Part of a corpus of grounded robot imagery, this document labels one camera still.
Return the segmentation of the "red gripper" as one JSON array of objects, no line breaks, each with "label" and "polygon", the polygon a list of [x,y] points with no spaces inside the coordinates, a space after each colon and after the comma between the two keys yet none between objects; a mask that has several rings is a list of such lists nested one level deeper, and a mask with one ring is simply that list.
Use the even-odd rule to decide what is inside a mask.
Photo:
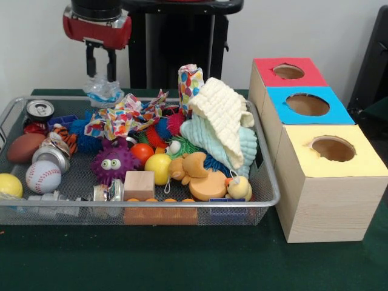
[{"label": "red gripper", "polygon": [[[122,14],[114,21],[95,22],[80,18],[71,7],[66,7],[63,13],[63,28],[66,36],[72,40],[89,41],[108,48],[107,80],[108,82],[115,82],[115,50],[122,50],[129,43],[132,34],[131,17]],[[90,78],[94,78],[96,75],[96,59],[93,52],[94,46],[87,44],[86,64],[87,75]]]}]

